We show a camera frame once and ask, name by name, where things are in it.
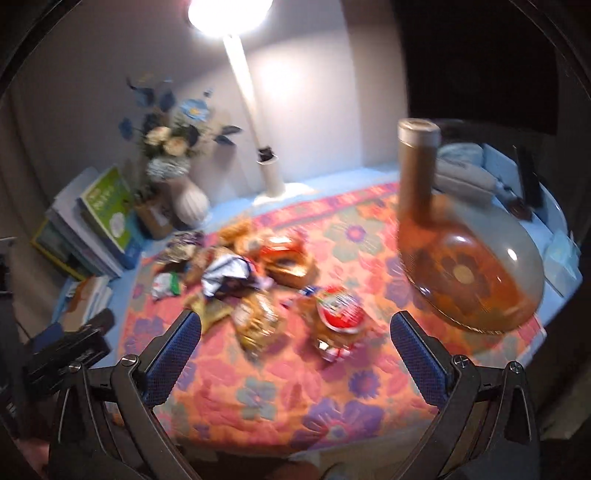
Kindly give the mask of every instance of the glass carafe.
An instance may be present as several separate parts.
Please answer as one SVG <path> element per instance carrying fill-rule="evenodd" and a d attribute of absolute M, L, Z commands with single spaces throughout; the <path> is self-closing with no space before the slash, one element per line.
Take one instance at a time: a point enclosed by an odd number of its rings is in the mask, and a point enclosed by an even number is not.
<path fill-rule="evenodd" d="M 398 138 L 398 247 L 407 277 L 446 319 L 483 333 L 516 329 L 542 298 L 535 243 L 499 207 L 433 193 L 441 138 L 436 124 L 401 120 Z"/>

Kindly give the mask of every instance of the floral tablecloth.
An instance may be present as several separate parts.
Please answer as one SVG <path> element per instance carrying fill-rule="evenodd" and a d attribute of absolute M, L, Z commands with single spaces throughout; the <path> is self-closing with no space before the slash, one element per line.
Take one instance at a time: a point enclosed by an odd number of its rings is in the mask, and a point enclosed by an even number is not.
<path fill-rule="evenodd" d="M 487 336 L 461 330 L 432 314 L 415 296 L 397 256 L 396 183 L 301 202 L 255 219 L 279 232 L 305 232 L 320 270 L 318 284 L 354 291 L 384 335 L 343 362 L 327 365 L 309 341 L 304 321 L 285 311 L 285 335 L 264 360 L 244 357 L 230 320 L 201 339 L 168 401 L 154 409 L 168 434 L 214 449 L 285 454 L 387 434 L 423 424 L 427 405 L 385 332 L 391 316 L 409 310 L 452 353 L 504 367 L 540 331 L 531 319 L 518 331 Z M 145 259 L 134 288 L 119 355 L 140 353 L 183 309 L 190 292 L 154 303 L 156 265 Z M 292 293 L 278 290 L 278 296 Z"/>

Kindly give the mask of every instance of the amber liquid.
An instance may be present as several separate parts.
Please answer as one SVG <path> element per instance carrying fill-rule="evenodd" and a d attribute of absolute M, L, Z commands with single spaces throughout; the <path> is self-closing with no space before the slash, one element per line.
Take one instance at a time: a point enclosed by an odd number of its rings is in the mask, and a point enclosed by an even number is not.
<path fill-rule="evenodd" d="M 435 149 L 400 144 L 398 248 L 407 277 L 447 320 L 483 333 L 516 329 L 537 305 L 462 223 L 446 195 L 433 195 Z"/>

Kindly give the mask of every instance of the snack package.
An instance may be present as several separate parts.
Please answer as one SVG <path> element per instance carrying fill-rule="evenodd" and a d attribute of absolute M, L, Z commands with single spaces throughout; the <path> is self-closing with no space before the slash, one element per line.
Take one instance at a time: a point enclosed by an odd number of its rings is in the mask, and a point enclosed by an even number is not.
<path fill-rule="evenodd" d="M 273 343 L 283 320 L 270 296 L 259 291 L 245 296 L 232 313 L 238 341 L 253 358 Z"/>
<path fill-rule="evenodd" d="M 285 235 L 271 236 L 265 239 L 260 257 L 263 262 L 274 262 L 287 254 L 305 253 L 304 238 L 298 232 Z"/>
<path fill-rule="evenodd" d="M 176 272 L 159 273 L 152 282 L 152 299 L 160 300 L 166 297 L 176 297 L 181 294 L 178 275 Z"/>
<path fill-rule="evenodd" d="M 189 260 L 195 252 L 203 248 L 202 231 L 176 233 L 167 243 L 164 251 L 158 256 L 163 264 L 181 263 Z"/>
<path fill-rule="evenodd" d="M 279 285 L 304 288 L 313 280 L 318 270 L 314 257 L 299 252 L 285 252 L 285 256 L 265 264 L 267 274 Z"/>
<path fill-rule="evenodd" d="M 272 236 L 273 231 L 268 228 L 260 232 L 242 235 L 234 240 L 234 251 L 241 257 L 258 260 L 265 241 Z"/>
<path fill-rule="evenodd" d="M 205 269 L 222 255 L 233 255 L 232 250 L 226 247 L 210 247 L 198 251 L 189 261 L 187 271 L 184 276 L 184 283 L 187 287 L 201 282 L 201 277 Z"/>
<path fill-rule="evenodd" d="M 307 287 L 291 307 L 309 323 L 311 340 L 328 362 L 348 357 L 366 339 L 372 323 L 358 301 L 341 286 Z"/>
<path fill-rule="evenodd" d="M 231 247 L 238 237 L 247 235 L 251 232 L 252 220 L 250 218 L 245 218 L 220 229 L 217 233 L 217 240 L 220 245 Z"/>
<path fill-rule="evenodd" d="M 203 272 L 201 284 L 207 298 L 241 297 L 247 287 L 258 288 L 255 266 L 236 254 L 222 255 Z"/>
<path fill-rule="evenodd" d="M 214 323 L 231 315 L 238 302 L 238 299 L 226 299 L 226 301 L 218 299 L 206 300 L 202 293 L 198 293 L 187 299 L 184 306 L 199 315 L 201 334 L 204 335 Z"/>

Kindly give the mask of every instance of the metal bolt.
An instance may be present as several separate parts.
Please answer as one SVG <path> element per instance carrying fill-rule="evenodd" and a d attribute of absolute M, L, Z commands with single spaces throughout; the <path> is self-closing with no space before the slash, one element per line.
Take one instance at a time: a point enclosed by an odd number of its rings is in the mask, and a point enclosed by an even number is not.
<path fill-rule="evenodd" d="M 75 374 L 80 368 L 82 368 L 80 362 L 72 362 L 70 365 L 68 365 L 68 371 L 71 374 Z"/>
<path fill-rule="evenodd" d="M 138 361 L 138 356 L 128 353 L 121 359 L 121 365 L 124 367 L 131 367 L 134 363 Z"/>
<path fill-rule="evenodd" d="M 523 371 L 523 367 L 519 362 L 509 362 L 509 369 L 515 374 L 520 374 Z"/>
<path fill-rule="evenodd" d="M 466 355 L 454 355 L 453 363 L 460 368 L 466 368 L 470 365 L 470 359 Z"/>

